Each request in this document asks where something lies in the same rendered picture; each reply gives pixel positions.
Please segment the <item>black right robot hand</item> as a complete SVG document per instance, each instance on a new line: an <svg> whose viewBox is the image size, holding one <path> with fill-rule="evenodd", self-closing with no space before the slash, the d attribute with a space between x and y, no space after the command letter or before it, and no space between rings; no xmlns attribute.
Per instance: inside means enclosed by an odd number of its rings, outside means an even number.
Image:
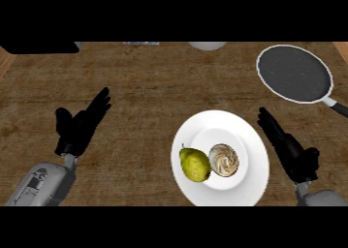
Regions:
<svg viewBox="0 0 348 248"><path fill-rule="evenodd" d="M276 117L265 108L259 109L258 125L276 149L289 179L295 184L317 180L320 150L315 147L302 147L293 135L283 131Z"/></svg>

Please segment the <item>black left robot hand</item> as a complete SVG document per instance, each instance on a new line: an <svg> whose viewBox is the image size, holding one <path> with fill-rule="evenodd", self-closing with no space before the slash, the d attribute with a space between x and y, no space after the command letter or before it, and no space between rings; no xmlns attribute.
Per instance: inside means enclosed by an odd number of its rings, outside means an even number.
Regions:
<svg viewBox="0 0 348 248"><path fill-rule="evenodd" d="M55 110L56 132L59 134L55 153L79 157L89 145L96 127L111 107L108 88L105 87L93 98L89 106L76 115L65 108Z"/></svg>

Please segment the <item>cupcake with swirled frosting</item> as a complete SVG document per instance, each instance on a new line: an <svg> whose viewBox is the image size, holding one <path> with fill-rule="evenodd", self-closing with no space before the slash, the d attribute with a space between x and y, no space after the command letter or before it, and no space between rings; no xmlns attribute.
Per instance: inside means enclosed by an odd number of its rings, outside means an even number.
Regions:
<svg viewBox="0 0 348 248"><path fill-rule="evenodd" d="M240 167L240 159L236 150L228 144L215 144L209 150L209 162L212 170L222 177L236 174Z"/></svg>

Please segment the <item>white plate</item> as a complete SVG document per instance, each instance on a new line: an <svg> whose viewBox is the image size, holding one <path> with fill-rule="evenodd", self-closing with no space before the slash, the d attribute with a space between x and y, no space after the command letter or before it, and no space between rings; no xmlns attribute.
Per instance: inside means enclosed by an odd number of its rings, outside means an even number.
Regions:
<svg viewBox="0 0 348 248"><path fill-rule="evenodd" d="M209 159L209 178L193 182L182 170L179 150L193 148ZM270 161L264 142L233 113L206 110L193 115L172 142L170 165L178 187L194 205L253 206L264 195Z"/></svg>

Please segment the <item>dark frying pan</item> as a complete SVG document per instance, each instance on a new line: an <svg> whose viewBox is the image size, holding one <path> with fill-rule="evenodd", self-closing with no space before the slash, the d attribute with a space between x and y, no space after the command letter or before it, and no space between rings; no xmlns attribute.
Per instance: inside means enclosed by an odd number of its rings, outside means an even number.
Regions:
<svg viewBox="0 0 348 248"><path fill-rule="evenodd" d="M271 92L287 101L323 103L348 118L348 108L330 97L333 77L318 56L299 46L268 46L256 57L256 74Z"/></svg>

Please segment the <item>green pear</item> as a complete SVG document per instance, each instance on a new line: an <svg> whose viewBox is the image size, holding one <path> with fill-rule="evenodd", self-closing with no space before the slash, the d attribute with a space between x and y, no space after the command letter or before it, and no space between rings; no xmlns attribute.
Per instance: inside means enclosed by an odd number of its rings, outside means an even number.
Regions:
<svg viewBox="0 0 348 248"><path fill-rule="evenodd" d="M194 148L182 147L179 161L185 177L193 182L203 182L210 175L210 164L204 153Z"/></svg>

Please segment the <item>black appliance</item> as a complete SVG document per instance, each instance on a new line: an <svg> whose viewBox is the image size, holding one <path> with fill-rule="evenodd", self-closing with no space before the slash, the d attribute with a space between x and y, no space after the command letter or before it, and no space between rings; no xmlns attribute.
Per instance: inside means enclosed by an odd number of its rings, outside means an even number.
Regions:
<svg viewBox="0 0 348 248"><path fill-rule="evenodd" d="M12 54L77 53L82 44L77 42L0 42L0 47Z"/></svg>

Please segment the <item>pale grey round object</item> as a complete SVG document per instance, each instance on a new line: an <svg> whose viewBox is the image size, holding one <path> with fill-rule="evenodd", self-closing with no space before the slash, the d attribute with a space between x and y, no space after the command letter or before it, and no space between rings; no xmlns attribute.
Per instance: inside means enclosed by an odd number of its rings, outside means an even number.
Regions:
<svg viewBox="0 0 348 248"><path fill-rule="evenodd" d="M225 45L225 42L190 42L190 45L200 50L216 50Z"/></svg>

